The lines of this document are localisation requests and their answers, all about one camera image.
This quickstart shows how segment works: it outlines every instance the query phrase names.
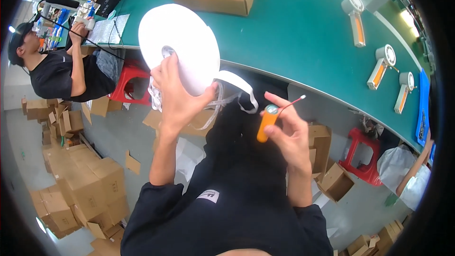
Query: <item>blue tray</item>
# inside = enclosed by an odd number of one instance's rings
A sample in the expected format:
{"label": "blue tray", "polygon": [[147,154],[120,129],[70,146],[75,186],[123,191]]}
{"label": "blue tray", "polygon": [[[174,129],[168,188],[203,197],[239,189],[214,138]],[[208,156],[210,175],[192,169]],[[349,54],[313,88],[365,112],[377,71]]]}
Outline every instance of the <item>blue tray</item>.
{"label": "blue tray", "polygon": [[426,135],[428,134],[429,122],[428,122],[428,97],[429,97],[429,81],[422,69],[419,75],[420,78],[420,106],[419,106],[419,119],[417,121],[417,128],[415,130],[415,136],[417,142],[424,146],[426,141]]}

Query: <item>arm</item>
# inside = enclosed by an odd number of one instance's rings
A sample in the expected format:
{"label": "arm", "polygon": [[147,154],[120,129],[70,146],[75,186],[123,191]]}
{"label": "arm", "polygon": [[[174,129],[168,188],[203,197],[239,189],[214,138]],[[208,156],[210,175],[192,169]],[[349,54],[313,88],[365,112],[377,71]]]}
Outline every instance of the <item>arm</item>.
{"label": "arm", "polygon": [[152,185],[173,184],[175,177],[175,148],[178,132],[160,127],[158,147],[153,155],[148,179]]}
{"label": "arm", "polygon": [[[290,103],[269,92],[266,92],[264,96],[279,107],[287,106]],[[276,125],[272,125],[267,126],[264,132],[278,145],[288,163],[287,197],[291,205],[294,207],[307,207],[311,205],[313,200],[308,124],[299,117],[293,106],[283,110],[280,114],[280,119],[283,122],[282,130]]]}
{"label": "arm", "polygon": [[430,133],[428,133],[428,135],[427,135],[427,140],[425,142],[425,146],[424,146],[424,150],[422,151],[422,154],[420,154],[420,156],[414,162],[414,165],[412,165],[411,169],[409,169],[409,171],[406,174],[406,176],[404,177],[403,181],[401,181],[401,183],[398,185],[397,190],[395,191],[397,196],[399,196],[399,197],[401,196],[401,193],[405,189],[409,180],[411,180],[411,177],[414,177],[417,174],[417,172],[419,171],[422,164],[424,164],[424,162],[428,161],[431,147],[433,146],[433,141],[431,141],[429,139],[429,136],[430,136]]}
{"label": "arm", "polygon": [[84,75],[84,63],[82,61],[81,46],[76,44],[72,48],[73,57],[73,72],[71,73],[71,79],[73,84],[71,87],[71,97],[82,95],[86,90],[85,75]]}
{"label": "arm", "polygon": [[178,75],[178,57],[174,53],[151,71],[153,85],[162,95],[162,121],[158,147],[150,167],[149,181],[153,185],[173,184],[175,177],[175,149],[182,128],[215,97],[216,82],[197,97],[186,92]]}
{"label": "arm", "polygon": [[86,91],[84,62],[82,61],[81,53],[81,36],[87,35],[87,30],[82,22],[77,22],[71,27],[69,32],[71,42],[73,43],[71,56],[73,57],[73,71],[71,79],[73,80],[71,87],[71,97],[82,95]]}

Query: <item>white plastic bag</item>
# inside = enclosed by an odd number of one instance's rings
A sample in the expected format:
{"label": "white plastic bag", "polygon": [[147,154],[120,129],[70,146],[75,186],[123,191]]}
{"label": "white plastic bag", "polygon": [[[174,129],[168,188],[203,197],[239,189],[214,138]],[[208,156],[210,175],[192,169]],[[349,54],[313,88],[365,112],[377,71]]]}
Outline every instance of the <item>white plastic bag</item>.
{"label": "white plastic bag", "polygon": [[[416,157],[404,145],[386,150],[377,164],[381,182],[396,194],[398,185],[403,181],[415,161]],[[428,184],[429,176],[430,170],[423,165],[417,174],[411,177],[401,193],[400,199],[410,209],[416,210]]]}

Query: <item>fluorescent light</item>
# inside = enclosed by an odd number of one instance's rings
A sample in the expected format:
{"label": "fluorescent light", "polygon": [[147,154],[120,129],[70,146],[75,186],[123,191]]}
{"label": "fluorescent light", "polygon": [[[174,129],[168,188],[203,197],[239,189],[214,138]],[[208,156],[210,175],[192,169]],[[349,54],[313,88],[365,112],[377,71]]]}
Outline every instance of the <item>fluorescent light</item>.
{"label": "fluorescent light", "polygon": [[41,230],[46,233],[46,229],[44,228],[44,225],[41,223],[41,220],[39,218],[36,218],[36,222],[38,223],[39,227]]}

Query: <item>white paper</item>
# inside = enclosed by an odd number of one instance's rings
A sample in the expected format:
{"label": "white paper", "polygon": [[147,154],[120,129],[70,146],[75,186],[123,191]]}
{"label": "white paper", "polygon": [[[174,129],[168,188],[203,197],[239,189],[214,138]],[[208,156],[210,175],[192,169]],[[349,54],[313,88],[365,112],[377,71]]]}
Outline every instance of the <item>white paper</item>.
{"label": "white paper", "polygon": [[194,168],[204,158],[204,151],[187,139],[179,138],[175,149],[175,171],[185,176],[187,182],[191,180]]}
{"label": "white paper", "polygon": [[87,107],[88,107],[89,110],[91,110],[91,102],[92,102],[92,100],[88,100],[88,101],[86,102],[86,105],[87,105]]}
{"label": "white paper", "polygon": [[94,43],[120,43],[120,37],[123,34],[129,16],[129,14],[120,15],[111,20],[96,22],[93,31],[88,35],[88,39]]}

